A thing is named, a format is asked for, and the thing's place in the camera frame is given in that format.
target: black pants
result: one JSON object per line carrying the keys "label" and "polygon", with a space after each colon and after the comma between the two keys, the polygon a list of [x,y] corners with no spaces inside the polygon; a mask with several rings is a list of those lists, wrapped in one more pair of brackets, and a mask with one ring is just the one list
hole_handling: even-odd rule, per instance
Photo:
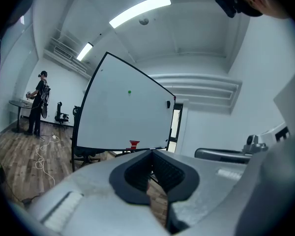
{"label": "black pants", "polygon": [[33,126],[35,122],[35,131],[37,134],[40,133],[40,111],[41,111],[41,104],[38,107],[33,107],[30,111],[29,115],[29,129],[28,132],[33,132]]}

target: person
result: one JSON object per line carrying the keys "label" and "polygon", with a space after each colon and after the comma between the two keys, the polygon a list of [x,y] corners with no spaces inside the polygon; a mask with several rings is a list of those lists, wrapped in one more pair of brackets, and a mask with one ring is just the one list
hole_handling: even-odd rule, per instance
{"label": "person", "polygon": [[289,18],[284,7],[277,0],[233,0],[237,3],[242,13],[258,17],[267,15],[274,18]]}
{"label": "person", "polygon": [[43,100],[41,99],[41,94],[44,89],[45,84],[47,83],[47,72],[42,71],[40,75],[40,82],[38,83],[36,90],[32,93],[26,94],[26,98],[34,98],[33,105],[31,107],[30,115],[29,115],[29,129],[25,131],[24,133],[26,135],[32,135],[33,132],[33,126],[35,122],[35,130],[34,135],[37,137],[40,137],[40,112],[41,112],[41,106],[43,104]]}

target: black shirt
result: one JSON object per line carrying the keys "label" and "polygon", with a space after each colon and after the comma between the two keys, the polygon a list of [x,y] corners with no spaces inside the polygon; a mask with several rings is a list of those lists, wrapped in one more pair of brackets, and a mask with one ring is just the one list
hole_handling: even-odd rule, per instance
{"label": "black shirt", "polygon": [[41,100],[40,96],[41,96],[41,92],[43,91],[44,88],[44,82],[40,81],[36,87],[36,90],[38,90],[38,93],[34,99],[32,108],[39,106],[43,101]]}

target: red object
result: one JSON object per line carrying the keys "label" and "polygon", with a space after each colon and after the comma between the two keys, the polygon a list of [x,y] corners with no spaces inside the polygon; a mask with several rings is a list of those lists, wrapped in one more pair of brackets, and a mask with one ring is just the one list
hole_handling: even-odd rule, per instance
{"label": "red object", "polygon": [[127,149],[136,149],[139,142],[140,141],[130,141],[131,147],[128,147]]}

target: table leg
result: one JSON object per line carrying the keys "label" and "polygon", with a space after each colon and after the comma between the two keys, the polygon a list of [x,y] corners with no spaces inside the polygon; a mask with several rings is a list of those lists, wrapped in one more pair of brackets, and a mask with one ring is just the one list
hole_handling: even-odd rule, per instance
{"label": "table leg", "polygon": [[21,107],[19,107],[19,110],[18,110],[18,122],[16,124],[16,128],[12,129],[12,131],[14,131],[15,133],[20,132],[20,112],[21,112]]}

